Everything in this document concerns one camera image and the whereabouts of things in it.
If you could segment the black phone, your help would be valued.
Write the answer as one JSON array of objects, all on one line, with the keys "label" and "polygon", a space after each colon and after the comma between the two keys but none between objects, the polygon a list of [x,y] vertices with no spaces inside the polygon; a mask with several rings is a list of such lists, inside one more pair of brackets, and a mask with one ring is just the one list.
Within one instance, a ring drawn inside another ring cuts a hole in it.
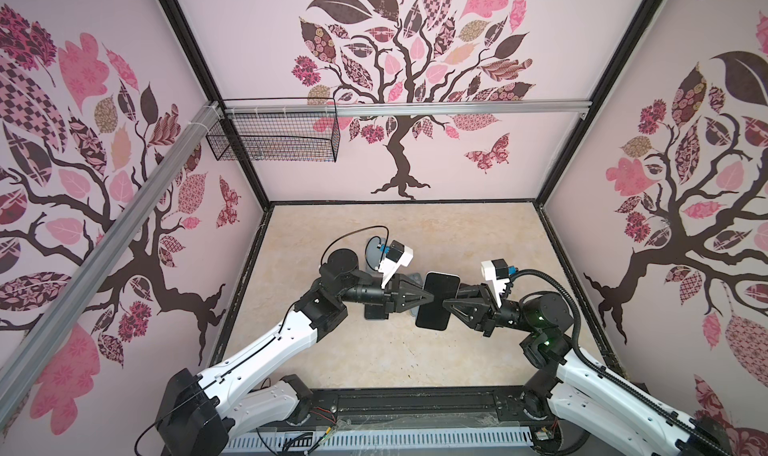
[{"label": "black phone", "polygon": [[385,305],[365,304],[364,318],[371,321],[388,320],[389,312]]},{"label": "black phone", "polygon": [[415,324],[418,328],[445,331],[451,313],[443,303],[456,297],[461,279],[452,274],[429,272],[424,281],[424,290],[433,296],[433,300],[419,307]]}]

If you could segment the pale blue phone case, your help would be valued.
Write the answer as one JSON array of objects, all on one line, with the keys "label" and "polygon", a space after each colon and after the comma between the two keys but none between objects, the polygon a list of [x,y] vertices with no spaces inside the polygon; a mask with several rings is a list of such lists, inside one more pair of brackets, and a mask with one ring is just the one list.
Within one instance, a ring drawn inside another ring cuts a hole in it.
[{"label": "pale blue phone case", "polygon": [[417,273],[417,272],[408,273],[406,275],[406,277],[409,278],[411,281],[413,281],[418,286],[420,286],[420,287],[424,286],[424,277],[422,276],[421,273]]}]

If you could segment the light green phone case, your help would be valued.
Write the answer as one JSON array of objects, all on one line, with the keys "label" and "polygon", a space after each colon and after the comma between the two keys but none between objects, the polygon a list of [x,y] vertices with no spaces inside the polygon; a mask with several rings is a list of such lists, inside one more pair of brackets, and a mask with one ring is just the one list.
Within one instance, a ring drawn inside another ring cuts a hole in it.
[{"label": "light green phone case", "polygon": [[365,246],[365,262],[370,271],[379,271],[380,264],[387,255],[388,249],[388,239],[383,236],[372,236],[368,240]]}]

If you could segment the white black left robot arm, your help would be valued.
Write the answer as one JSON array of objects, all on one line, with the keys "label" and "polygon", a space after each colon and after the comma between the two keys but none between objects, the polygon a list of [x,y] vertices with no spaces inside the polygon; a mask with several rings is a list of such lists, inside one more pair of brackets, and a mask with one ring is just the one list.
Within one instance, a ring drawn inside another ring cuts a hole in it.
[{"label": "white black left robot arm", "polygon": [[284,376],[265,389],[259,383],[335,330],[350,302],[384,313],[432,302],[431,293],[399,271],[412,259],[412,249],[394,241],[369,274],[360,270],[354,251],[333,251],[280,323],[222,362],[170,378],[153,425],[165,449],[172,455],[219,455],[232,440],[266,424],[301,423],[313,393],[298,376]]}]

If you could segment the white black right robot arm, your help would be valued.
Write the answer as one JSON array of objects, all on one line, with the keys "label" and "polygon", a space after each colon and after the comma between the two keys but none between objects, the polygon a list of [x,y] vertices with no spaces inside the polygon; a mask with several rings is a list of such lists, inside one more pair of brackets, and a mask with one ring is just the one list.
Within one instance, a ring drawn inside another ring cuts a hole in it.
[{"label": "white black right robot arm", "polygon": [[535,269],[484,272],[443,308],[489,337],[497,328],[522,331],[520,346],[537,370],[520,400],[534,419],[556,417],[624,455],[729,455],[725,428],[661,402],[581,348],[581,313],[568,291]]}]

